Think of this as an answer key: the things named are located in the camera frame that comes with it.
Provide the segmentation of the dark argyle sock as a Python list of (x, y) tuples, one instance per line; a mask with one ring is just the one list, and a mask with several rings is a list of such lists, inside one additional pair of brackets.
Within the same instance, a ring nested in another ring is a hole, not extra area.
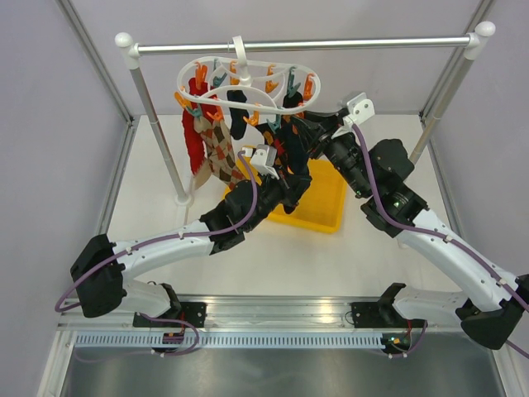
[(258, 124), (255, 126), (255, 128), (264, 138), (264, 143), (276, 149), (277, 155), (275, 164), (286, 168), (288, 166), (288, 152), (285, 143), (284, 132), (281, 129), (278, 129), (274, 132), (268, 123)]

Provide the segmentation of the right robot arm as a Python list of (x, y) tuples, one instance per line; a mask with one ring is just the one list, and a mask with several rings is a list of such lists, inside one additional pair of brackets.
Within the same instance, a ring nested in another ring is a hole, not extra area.
[(324, 155), (355, 193), (367, 221), (412, 248), (449, 277), (459, 291), (447, 293), (390, 285), (377, 302), (379, 321), (395, 327), (417, 320), (460, 328), (483, 347), (498, 350), (528, 311), (528, 277), (514, 275), (479, 254), (410, 189), (414, 165), (401, 140), (368, 146), (345, 111), (308, 112), (291, 122), (311, 157)]

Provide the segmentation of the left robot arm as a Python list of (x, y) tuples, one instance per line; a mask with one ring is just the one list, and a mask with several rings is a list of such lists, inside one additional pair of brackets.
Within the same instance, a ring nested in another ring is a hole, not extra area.
[(193, 257), (212, 256), (242, 243), (279, 205), (293, 210), (309, 188), (309, 175), (243, 180), (199, 219), (165, 235), (111, 242), (92, 237), (70, 269), (86, 318), (116, 309), (143, 313), (163, 327), (175, 325), (180, 306), (170, 285), (147, 284), (140, 275)]

